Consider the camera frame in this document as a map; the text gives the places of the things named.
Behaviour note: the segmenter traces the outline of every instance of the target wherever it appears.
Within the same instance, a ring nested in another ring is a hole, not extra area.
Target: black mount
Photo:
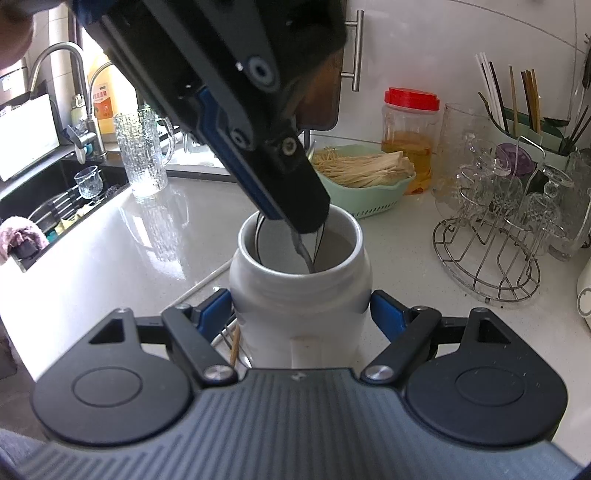
[[[222,290],[160,317],[104,318],[37,383],[33,408],[57,443],[21,473],[45,475],[49,462],[78,478],[68,465],[93,458],[123,470],[125,459],[125,478],[536,479],[551,469],[566,480],[580,469],[546,441],[566,409],[562,380],[488,309],[442,317],[376,291],[372,318],[392,343],[359,380],[348,369],[253,369],[238,381],[210,345],[229,301]],[[140,343],[164,344],[171,361]],[[444,343],[460,345],[436,357]]]

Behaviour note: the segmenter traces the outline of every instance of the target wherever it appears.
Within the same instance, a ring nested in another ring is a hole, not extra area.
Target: glass mug
[[[148,105],[137,112],[113,117],[125,172],[138,198],[151,197],[168,185],[165,167],[173,156],[176,142],[173,126],[167,118],[162,118],[169,141],[165,156],[160,148],[158,120],[161,118]]]

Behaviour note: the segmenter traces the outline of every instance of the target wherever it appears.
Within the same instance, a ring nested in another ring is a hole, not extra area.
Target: white cord
[[[228,270],[228,268],[230,268],[230,265],[232,264],[232,259],[228,260],[226,263],[224,263],[221,267],[215,269],[213,272],[211,272],[207,277],[205,277],[203,280],[199,281],[198,283],[196,283],[193,287],[191,287],[190,289],[188,289],[185,293],[183,293],[179,298],[177,298],[174,302],[170,303],[167,308],[173,307],[175,305],[178,305],[179,303],[184,302],[185,300],[187,300],[187,298],[191,297],[192,295],[196,294],[199,290],[201,290],[205,285],[207,285],[208,283],[210,283],[212,280],[215,280],[216,278],[218,278],[222,273],[224,273],[226,270]]]

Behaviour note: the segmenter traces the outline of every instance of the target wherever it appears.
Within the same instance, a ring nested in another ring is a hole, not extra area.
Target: human hand
[[[0,69],[18,62],[33,41],[33,17],[0,8]]]

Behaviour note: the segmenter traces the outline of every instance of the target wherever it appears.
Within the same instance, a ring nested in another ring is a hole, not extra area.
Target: robotic arm
[[[24,13],[55,0],[16,0]],[[340,0],[70,0],[148,103],[207,143],[269,219],[299,233],[330,199],[291,118],[346,41]]]

